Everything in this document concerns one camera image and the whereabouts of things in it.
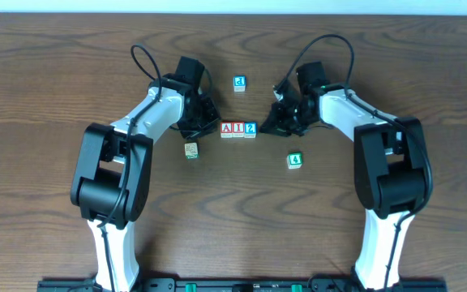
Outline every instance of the tabletop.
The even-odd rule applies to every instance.
[[[351,87],[363,100],[423,124],[435,189],[409,228],[401,276],[444,277],[451,291],[467,291],[467,17],[149,14],[0,14],[0,290],[96,272],[93,237],[69,190],[85,127],[116,121],[145,97],[149,80],[131,45],[145,45],[162,74],[180,56],[199,59],[221,116],[260,124],[272,86],[324,33],[352,42]],[[349,54],[326,40],[301,62],[315,60],[339,81]],[[235,75],[246,76],[244,93],[234,93]],[[343,134],[226,140],[217,131],[189,161],[184,144],[167,131],[154,148],[135,237],[146,274],[349,273],[365,212]],[[285,162],[293,151],[303,154],[298,170]]]

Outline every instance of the row of blocks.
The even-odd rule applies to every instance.
[[[222,122],[221,138],[255,138],[256,122]]]

